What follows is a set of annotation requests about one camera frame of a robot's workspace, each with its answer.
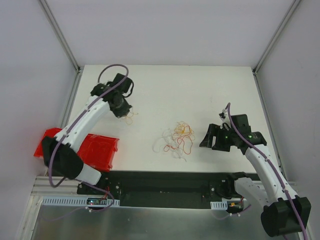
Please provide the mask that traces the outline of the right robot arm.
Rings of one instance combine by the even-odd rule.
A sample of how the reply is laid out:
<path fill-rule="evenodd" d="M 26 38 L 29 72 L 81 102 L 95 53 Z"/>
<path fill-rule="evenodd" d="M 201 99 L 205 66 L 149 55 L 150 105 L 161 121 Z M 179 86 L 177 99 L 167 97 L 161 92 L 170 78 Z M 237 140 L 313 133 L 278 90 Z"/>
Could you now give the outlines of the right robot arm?
<path fill-rule="evenodd" d="M 299 197 L 273 164 L 265 138 L 260 132 L 251 131 L 247 115 L 232 115 L 231 122 L 227 122 L 227 116 L 225 112 L 220 114 L 221 125 L 209 124 L 199 146 L 222 152 L 237 147 L 254 167 L 264 189 L 255 185 L 248 174 L 234 172 L 215 192 L 224 199 L 244 197 L 258 210 L 262 227 L 270 237 L 301 232 L 306 239 L 310 201 Z"/>

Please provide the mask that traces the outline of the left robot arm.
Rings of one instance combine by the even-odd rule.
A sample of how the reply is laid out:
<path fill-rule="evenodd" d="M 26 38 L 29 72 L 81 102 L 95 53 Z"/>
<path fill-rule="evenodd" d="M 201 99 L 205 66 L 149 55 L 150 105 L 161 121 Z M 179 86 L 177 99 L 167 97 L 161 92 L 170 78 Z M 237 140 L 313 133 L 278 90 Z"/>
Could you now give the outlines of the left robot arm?
<path fill-rule="evenodd" d="M 96 195 L 105 191 L 106 183 L 101 179 L 102 173 L 84 163 L 78 151 L 90 130 L 103 115 L 112 112 L 117 118 L 122 118 L 129 113 L 132 106 L 126 98 L 132 94 L 133 87 L 134 83 L 128 75 L 120 73 L 113 81 L 98 83 L 73 122 L 53 137 L 43 138 L 43 161 L 48 168 L 49 183 L 52 187 L 58 187 L 51 179 L 53 173 L 58 173 L 65 179 L 88 184 L 89 190 Z"/>

